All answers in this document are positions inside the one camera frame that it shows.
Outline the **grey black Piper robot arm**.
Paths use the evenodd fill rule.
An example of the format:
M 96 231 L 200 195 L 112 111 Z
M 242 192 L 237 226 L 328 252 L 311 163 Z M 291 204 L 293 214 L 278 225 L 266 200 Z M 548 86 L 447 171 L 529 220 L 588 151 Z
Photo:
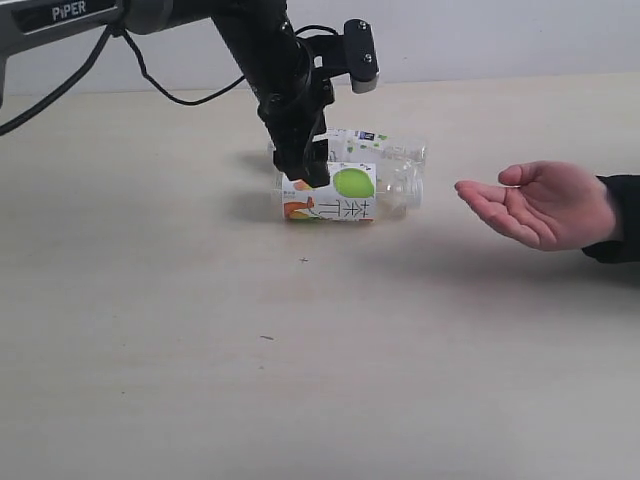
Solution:
M 327 161 L 314 138 L 324 126 L 330 88 L 315 79 L 311 49 L 291 24 L 284 1 L 4 1 L 3 61 L 91 30 L 100 34 L 81 66 L 34 106 L 2 123 L 2 134 L 16 130 L 68 92 L 115 38 L 133 50 L 149 83 L 171 101 L 188 105 L 152 76 L 140 44 L 204 23 L 216 29 L 258 101 L 258 115 L 276 148 L 276 168 L 291 180 L 327 185 Z

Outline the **person's open bare hand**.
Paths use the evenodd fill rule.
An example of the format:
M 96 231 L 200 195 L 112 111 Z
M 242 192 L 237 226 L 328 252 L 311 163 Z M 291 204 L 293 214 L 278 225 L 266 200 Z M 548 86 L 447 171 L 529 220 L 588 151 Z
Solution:
M 607 240 L 616 224 L 605 185 L 571 163 L 515 164 L 497 184 L 460 180 L 455 191 L 492 230 L 539 251 L 586 248 Z

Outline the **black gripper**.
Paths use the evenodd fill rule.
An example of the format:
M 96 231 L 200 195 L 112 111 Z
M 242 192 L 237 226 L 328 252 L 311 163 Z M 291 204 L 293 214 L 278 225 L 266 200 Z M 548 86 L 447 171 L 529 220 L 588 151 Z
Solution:
M 330 183 L 324 109 L 334 101 L 331 81 L 315 65 L 307 42 L 260 42 L 252 53 L 250 84 L 258 116 L 273 144 L 274 166 L 312 188 Z

